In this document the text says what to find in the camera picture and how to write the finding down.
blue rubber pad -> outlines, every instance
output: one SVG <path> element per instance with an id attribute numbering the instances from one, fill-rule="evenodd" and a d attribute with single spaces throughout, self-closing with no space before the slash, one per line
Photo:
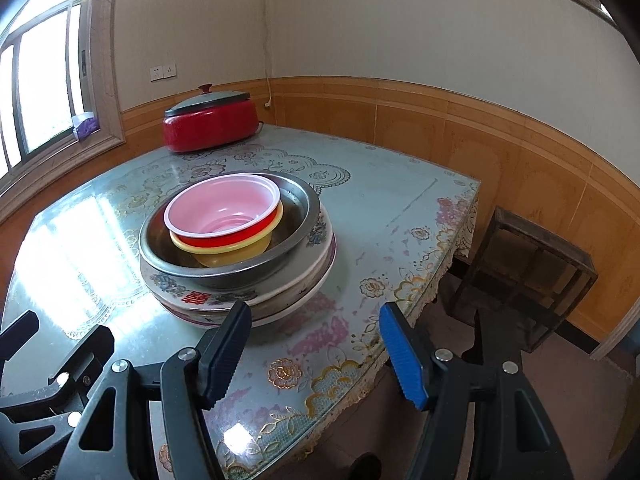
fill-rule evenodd
<path id="1" fill-rule="evenodd" d="M 405 330 L 411 330 L 405 320 L 404 323 Z M 422 365 L 411 347 L 405 330 L 391 307 L 385 303 L 380 308 L 380 335 L 385 342 L 386 351 L 391 358 L 404 396 L 414 403 L 416 408 L 423 410 L 429 397 L 422 380 Z"/>

floral tablecloth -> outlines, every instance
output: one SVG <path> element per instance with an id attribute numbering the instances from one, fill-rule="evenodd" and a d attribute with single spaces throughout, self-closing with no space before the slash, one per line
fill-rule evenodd
<path id="1" fill-rule="evenodd" d="M 7 363 L 0 393 L 44 386 L 97 323 L 114 334 L 113 360 L 134 365 L 194 345 L 203 329 L 171 316 L 142 282 L 138 233 L 175 190 L 235 170 L 283 171 L 309 182 L 332 221 L 337 259 L 304 307 L 252 330 L 226 397 L 205 418 L 231 479 L 255 478 L 309 452 L 366 395 L 386 360 L 380 306 L 396 301 L 415 322 L 454 253 L 467 254 L 478 181 L 376 146 L 276 126 L 218 150 L 163 148 L 131 160 L 69 193 L 31 226 L 2 327 L 31 309 L 40 331 Z M 160 475 L 171 478 L 159 403 L 152 430 Z"/>

red pot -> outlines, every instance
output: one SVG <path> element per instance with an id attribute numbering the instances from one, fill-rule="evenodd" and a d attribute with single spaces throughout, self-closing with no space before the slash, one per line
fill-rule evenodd
<path id="1" fill-rule="evenodd" d="M 258 113 L 247 92 L 209 92 L 210 86 L 164 113 L 164 143 L 172 152 L 213 148 L 258 130 Z"/>

white wall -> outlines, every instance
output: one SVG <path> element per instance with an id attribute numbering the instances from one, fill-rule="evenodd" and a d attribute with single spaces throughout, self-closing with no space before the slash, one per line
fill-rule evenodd
<path id="1" fill-rule="evenodd" d="M 443 87 L 580 140 L 640 184 L 640 66 L 570 0 L 270 0 L 274 76 Z"/>
<path id="2" fill-rule="evenodd" d="M 264 77 L 264 0 L 115 0 L 120 109 L 197 88 Z M 175 61 L 177 76 L 149 81 Z"/>

screw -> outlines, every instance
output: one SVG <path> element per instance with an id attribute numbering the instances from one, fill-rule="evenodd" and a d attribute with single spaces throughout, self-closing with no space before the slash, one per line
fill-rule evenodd
<path id="1" fill-rule="evenodd" d="M 438 348 L 436 350 L 435 355 L 436 355 L 436 359 L 438 361 L 442 361 L 443 363 L 448 363 L 453 359 L 453 352 L 446 348 Z"/>
<path id="2" fill-rule="evenodd" d="M 117 374 L 123 372 L 127 368 L 129 368 L 129 363 L 127 363 L 124 359 L 120 359 L 111 365 L 111 370 L 113 370 Z"/>
<path id="3" fill-rule="evenodd" d="M 81 417 L 82 415 L 80 412 L 71 412 L 69 413 L 69 416 L 66 418 L 66 421 L 72 428 L 75 428 L 80 423 Z"/>
<path id="4" fill-rule="evenodd" d="M 195 348 L 183 348 L 178 352 L 178 359 L 180 359 L 180 361 L 189 361 L 194 357 L 196 357 Z"/>
<path id="5" fill-rule="evenodd" d="M 56 377 L 56 382 L 60 387 L 64 386 L 68 380 L 69 380 L 69 374 L 66 372 L 62 372 L 58 377 Z"/>
<path id="6" fill-rule="evenodd" d="M 505 361 L 502 363 L 502 370 L 504 370 L 505 373 L 509 375 L 513 375 L 513 374 L 517 374 L 518 370 L 520 369 L 518 368 L 518 365 L 513 361 Z"/>

